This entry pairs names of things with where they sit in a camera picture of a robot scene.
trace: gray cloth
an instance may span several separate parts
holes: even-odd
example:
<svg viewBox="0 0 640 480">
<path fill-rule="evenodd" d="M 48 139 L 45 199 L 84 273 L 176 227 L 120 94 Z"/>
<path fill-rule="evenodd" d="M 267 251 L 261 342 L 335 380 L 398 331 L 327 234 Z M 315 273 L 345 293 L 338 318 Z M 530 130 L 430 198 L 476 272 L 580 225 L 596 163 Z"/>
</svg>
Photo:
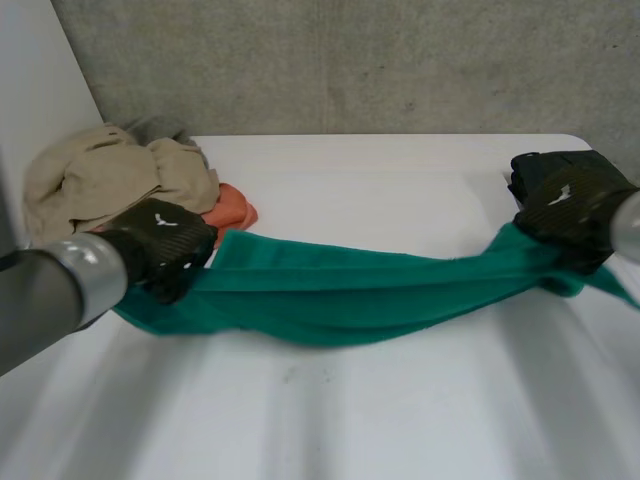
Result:
<svg viewBox="0 0 640 480">
<path fill-rule="evenodd" d="M 91 230 L 143 198 L 194 213 L 213 208 L 215 170 L 197 146 L 163 138 L 146 147 L 113 125 L 85 130 L 49 147 L 29 166 L 23 211 L 34 245 Z"/>
<path fill-rule="evenodd" d="M 136 118 L 122 126 L 139 145 L 149 145 L 159 138 L 170 138 L 183 145 L 196 146 L 182 123 L 170 117 L 155 115 Z"/>
</svg>

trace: green cloth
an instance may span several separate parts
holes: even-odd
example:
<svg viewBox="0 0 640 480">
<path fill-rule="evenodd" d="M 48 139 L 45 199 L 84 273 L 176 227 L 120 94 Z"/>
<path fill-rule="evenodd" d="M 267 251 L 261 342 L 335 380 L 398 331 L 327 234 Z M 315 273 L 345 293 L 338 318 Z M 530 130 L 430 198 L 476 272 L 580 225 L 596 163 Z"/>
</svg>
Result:
<svg viewBox="0 0 640 480">
<path fill-rule="evenodd" d="M 484 253 L 450 260 L 230 231 L 212 267 L 198 274 L 181 301 L 159 305 L 134 288 L 115 310 L 158 335 L 241 328 L 340 346 L 432 327 L 538 286 L 573 296 L 587 284 L 640 308 L 605 268 L 590 276 L 560 271 L 558 255 L 512 224 Z"/>
</svg>

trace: white wall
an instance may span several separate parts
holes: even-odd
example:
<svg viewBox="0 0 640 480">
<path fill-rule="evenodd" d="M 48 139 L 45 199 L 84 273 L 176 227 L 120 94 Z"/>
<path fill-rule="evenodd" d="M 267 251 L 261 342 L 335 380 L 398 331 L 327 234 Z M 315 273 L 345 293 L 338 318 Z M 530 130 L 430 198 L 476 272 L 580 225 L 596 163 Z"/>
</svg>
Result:
<svg viewBox="0 0 640 480">
<path fill-rule="evenodd" d="M 0 0 L 0 148 L 24 237 L 24 171 L 47 145 L 102 122 L 49 0 Z"/>
</svg>

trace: white table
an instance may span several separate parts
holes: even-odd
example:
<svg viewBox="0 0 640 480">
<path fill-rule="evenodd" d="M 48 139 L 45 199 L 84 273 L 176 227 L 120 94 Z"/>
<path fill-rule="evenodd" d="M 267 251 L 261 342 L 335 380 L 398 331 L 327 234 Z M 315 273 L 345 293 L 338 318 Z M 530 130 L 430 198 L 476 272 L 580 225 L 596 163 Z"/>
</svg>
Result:
<svg viewBox="0 0 640 480">
<path fill-rule="evenodd" d="M 513 217 L 565 135 L 198 137 L 268 236 L 426 256 Z M 155 338 L 108 314 L 0 380 L 1 480 L 631 479 L 640 315 L 531 291 L 381 344 Z"/>
</svg>

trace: gray wall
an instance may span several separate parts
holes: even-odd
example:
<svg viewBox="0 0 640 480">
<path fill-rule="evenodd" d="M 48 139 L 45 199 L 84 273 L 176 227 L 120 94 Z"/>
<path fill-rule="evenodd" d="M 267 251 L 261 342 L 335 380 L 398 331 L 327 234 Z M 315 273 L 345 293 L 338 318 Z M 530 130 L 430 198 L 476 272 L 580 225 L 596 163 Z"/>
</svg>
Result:
<svg viewBox="0 0 640 480">
<path fill-rule="evenodd" d="M 578 135 L 640 177 L 639 0 L 53 0 L 107 120 Z"/>
</svg>

